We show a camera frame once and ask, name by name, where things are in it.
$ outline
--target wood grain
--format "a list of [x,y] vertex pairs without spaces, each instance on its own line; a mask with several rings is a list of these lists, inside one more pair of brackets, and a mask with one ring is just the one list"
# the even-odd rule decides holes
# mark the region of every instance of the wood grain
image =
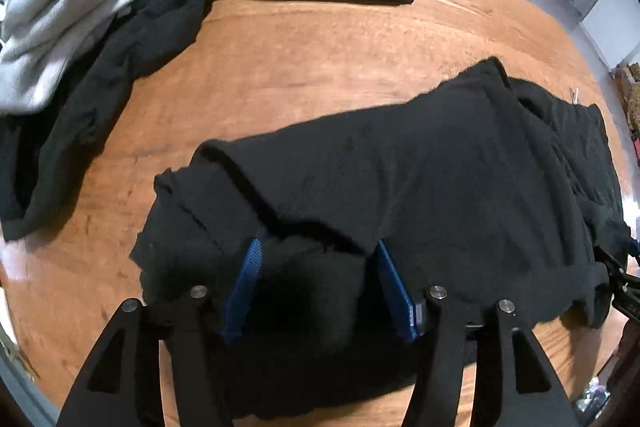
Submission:
[[[525,0],[415,0],[400,7],[217,1],[197,42],[135,83],[68,220],[0,247],[0,280],[37,384],[61,405],[113,311],[140,295],[139,270],[128,256],[154,201],[155,174],[186,165],[203,140],[402,102],[490,55],[512,76],[565,100],[579,87],[583,104],[600,107],[629,197],[621,137],[600,88],[556,20]],[[612,314],[593,331],[569,313],[536,327],[569,395],[608,358],[622,325]],[[176,425],[164,351],[161,360],[166,418]],[[473,387],[469,367],[459,425],[468,423]],[[407,389],[275,424],[397,426],[409,397]],[[236,425],[261,423],[247,418]]]

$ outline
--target clutter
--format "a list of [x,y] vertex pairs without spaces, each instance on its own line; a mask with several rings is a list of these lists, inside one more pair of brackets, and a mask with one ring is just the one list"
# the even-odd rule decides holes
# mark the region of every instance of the clutter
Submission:
[[621,65],[612,72],[612,75],[613,81],[618,88],[618,95],[620,97],[622,109],[626,114],[633,87],[638,81],[632,72],[631,66]]
[[640,167],[640,133],[632,133],[631,141],[634,144],[634,151],[636,152],[636,163],[638,164],[638,167]]
[[631,84],[629,103],[626,107],[626,123],[631,131],[640,133],[640,82]]
[[133,0],[9,0],[1,38],[0,114],[42,110],[72,61]]
[[633,78],[636,80],[636,82],[640,82],[640,64],[638,64],[637,62],[635,64],[630,64],[629,71],[631,71],[631,74],[633,75]]
[[[194,42],[213,1],[149,1],[107,39],[78,85],[47,115],[47,124],[31,118],[19,124],[0,119],[0,136],[7,137],[0,142],[0,156],[5,158],[0,162],[0,221],[6,241],[24,237],[56,218],[78,187],[87,157],[103,147],[129,100],[133,82],[161,68]],[[36,137],[38,146],[34,147]]]

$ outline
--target folded black shirt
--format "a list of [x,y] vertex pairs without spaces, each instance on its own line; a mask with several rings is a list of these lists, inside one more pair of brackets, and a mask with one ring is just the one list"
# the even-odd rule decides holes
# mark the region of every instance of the folded black shirt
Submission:
[[[410,295],[443,285],[481,310],[511,299],[529,326],[573,303],[601,325],[610,293],[594,248],[623,266],[633,250],[598,108],[508,78],[497,59],[407,103],[209,140],[154,187],[131,254],[148,303],[206,284],[221,309],[248,241],[262,242],[252,307],[227,357],[235,415],[282,413],[274,404],[290,393],[302,409],[375,396],[410,374],[370,277],[379,240]],[[384,344],[384,363],[364,354],[373,344]],[[322,372],[319,360],[356,345],[336,377],[349,373],[351,384],[318,399],[317,375],[302,376],[296,363]],[[255,349],[262,354],[246,363]]]
[[[46,140],[34,152],[24,120],[0,119],[0,221],[5,240],[46,226],[68,201],[130,97],[133,81],[161,68],[195,41],[213,0],[152,0],[105,42],[65,103],[50,110]],[[413,0],[333,0],[408,4]],[[29,175],[20,173],[28,161]]]

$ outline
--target black clamp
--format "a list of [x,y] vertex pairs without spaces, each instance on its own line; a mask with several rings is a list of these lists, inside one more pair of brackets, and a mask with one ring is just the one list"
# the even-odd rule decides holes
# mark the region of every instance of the black clamp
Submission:
[[[211,367],[215,357],[206,356],[207,340],[223,343],[206,329],[215,323],[210,296],[207,287],[194,286],[169,303],[145,307],[137,299],[124,301],[82,366],[58,427],[164,427],[160,340],[172,346],[182,427],[205,419],[212,427],[232,427],[218,372]],[[448,296],[441,286],[428,288],[424,297],[428,321],[416,340],[423,356],[403,427],[453,427],[468,341],[476,343],[478,361],[472,427],[577,425],[551,363],[522,326],[513,302],[502,300],[482,317],[477,307]]]
[[609,286],[613,292],[613,308],[640,322],[640,277],[626,273],[625,266],[600,248],[595,251],[595,257],[596,261],[607,267]]
[[469,341],[477,348],[472,427],[578,425],[558,375],[512,301],[500,300],[481,317],[441,286],[430,287],[426,299],[434,323],[425,337],[433,338],[402,427],[454,425]]

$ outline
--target cardboard box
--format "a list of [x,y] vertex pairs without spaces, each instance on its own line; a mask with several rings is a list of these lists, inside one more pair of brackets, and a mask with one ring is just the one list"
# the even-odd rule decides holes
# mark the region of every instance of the cardboard box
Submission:
[[618,90],[618,96],[620,97],[620,103],[625,114],[628,109],[629,100],[631,99],[632,87],[636,84],[631,71],[627,66],[622,66],[613,71],[613,80]]

